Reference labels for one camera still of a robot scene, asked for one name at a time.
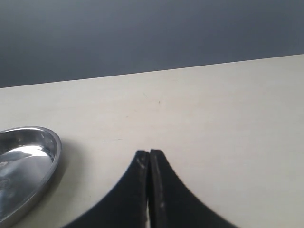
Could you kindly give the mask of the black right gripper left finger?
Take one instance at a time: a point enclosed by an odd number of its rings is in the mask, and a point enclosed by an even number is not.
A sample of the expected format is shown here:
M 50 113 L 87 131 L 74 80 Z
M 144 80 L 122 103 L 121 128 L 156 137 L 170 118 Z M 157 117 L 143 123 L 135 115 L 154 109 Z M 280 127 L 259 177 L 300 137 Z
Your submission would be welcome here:
M 146 227 L 149 153 L 137 151 L 124 175 L 89 211 L 66 228 Z

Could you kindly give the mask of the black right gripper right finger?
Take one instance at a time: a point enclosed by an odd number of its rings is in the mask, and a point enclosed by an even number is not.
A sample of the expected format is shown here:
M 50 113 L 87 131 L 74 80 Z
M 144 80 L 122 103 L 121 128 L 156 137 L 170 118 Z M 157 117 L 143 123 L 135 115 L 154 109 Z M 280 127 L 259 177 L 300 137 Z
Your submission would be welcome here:
M 203 204 L 179 179 L 161 150 L 150 151 L 151 228 L 234 228 Z

